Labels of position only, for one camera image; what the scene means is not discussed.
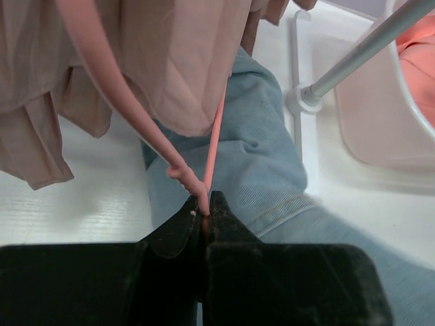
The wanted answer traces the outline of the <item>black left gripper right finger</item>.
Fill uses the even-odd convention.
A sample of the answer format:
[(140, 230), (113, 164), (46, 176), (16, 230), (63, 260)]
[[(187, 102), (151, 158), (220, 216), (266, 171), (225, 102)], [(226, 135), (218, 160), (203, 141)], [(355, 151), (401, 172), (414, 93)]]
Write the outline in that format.
[(205, 229), (205, 243), (209, 245), (256, 245), (262, 241), (231, 211), (221, 191), (213, 191), (210, 216)]

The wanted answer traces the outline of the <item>salmon pink skirt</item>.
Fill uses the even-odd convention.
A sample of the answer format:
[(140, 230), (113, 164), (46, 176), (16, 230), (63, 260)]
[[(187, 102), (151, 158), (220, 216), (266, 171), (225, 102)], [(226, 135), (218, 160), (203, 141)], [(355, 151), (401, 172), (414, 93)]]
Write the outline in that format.
[(426, 120), (434, 125), (434, 15), (423, 17), (396, 39), (408, 90)]

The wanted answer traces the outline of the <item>blue grey garment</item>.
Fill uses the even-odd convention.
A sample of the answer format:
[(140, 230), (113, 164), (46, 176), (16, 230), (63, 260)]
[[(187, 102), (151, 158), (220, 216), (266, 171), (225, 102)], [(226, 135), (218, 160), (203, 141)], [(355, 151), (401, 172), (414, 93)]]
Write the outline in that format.
[(307, 176), (285, 127), (273, 74), (239, 50), (228, 80), (213, 188), (261, 240), (343, 243), (373, 259), (397, 325), (434, 324), (434, 271), (413, 264), (305, 194)]

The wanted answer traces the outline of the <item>pink hanger with blue garment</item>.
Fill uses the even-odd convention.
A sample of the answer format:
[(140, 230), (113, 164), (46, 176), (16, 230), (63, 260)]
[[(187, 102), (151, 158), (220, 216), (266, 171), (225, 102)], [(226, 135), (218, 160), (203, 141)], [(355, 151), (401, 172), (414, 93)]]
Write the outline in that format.
[(209, 191), (217, 156), (225, 97), (221, 98), (215, 114), (204, 180), (200, 181), (125, 82), (94, 1), (58, 0), (56, 4), (74, 48), (103, 98), (128, 122), (142, 140), (169, 164), (167, 175), (178, 180), (189, 194), (198, 198), (200, 212), (204, 217), (208, 217), (210, 215)]

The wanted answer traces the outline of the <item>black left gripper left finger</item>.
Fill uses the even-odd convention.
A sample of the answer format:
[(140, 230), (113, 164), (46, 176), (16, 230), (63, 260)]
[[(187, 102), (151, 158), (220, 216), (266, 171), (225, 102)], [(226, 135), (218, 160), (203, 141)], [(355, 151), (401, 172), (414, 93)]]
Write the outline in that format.
[(196, 260), (201, 217), (197, 198), (190, 196), (176, 214), (137, 243), (137, 257)]

